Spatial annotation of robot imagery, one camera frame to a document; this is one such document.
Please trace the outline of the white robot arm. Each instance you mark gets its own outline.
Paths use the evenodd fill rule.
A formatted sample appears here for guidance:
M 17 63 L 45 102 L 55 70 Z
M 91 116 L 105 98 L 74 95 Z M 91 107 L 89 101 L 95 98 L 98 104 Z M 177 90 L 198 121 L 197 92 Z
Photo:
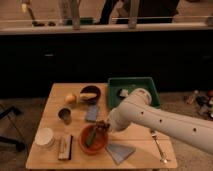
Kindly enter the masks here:
M 112 131 L 123 131 L 131 123 L 151 128 L 213 155 L 213 123 L 151 107 L 151 94 L 133 90 L 108 115 Z

